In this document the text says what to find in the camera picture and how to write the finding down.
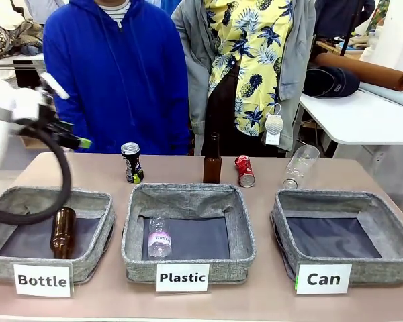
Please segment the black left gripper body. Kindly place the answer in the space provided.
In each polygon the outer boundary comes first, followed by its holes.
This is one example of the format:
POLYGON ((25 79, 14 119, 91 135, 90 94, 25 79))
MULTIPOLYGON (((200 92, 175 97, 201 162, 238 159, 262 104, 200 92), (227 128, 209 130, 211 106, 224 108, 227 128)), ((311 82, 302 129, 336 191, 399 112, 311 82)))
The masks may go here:
POLYGON ((36 87, 36 91, 40 94, 39 116, 36 124, 55 142, 59 142, 62 130, 60 120, 54 109, 53 94, 45 87, 36 87))

